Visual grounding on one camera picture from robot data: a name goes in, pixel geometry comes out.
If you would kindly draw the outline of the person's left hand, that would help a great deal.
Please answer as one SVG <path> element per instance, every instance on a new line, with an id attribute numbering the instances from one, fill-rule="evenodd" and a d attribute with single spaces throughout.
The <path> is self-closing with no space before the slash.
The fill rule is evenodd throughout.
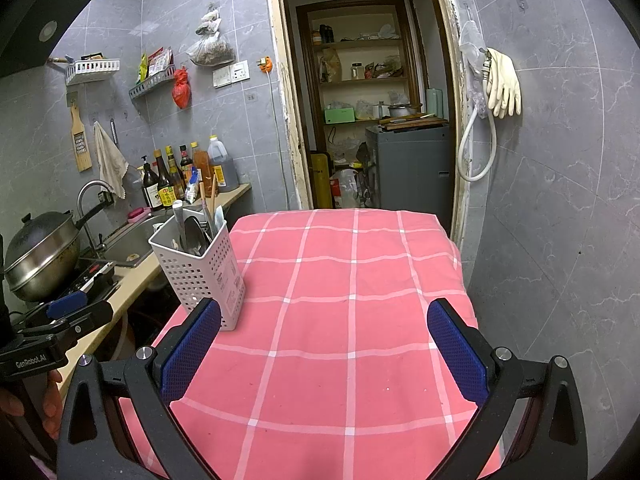
<path id="1" fill-rule="evenodd" d="M 63 403 L 61 393 L 58 391 L 58 384 L 62 380 L 63 377 L 58 370 L 50 370 L 47 388 L 44 390 L 42 398 L 42 426 L 53 440 L 58 440 L 62 424 Z M 1 391 L 0 406 L 3 414 L 16 417 L 24 415 L 22 402 L 6 390 Z"/>

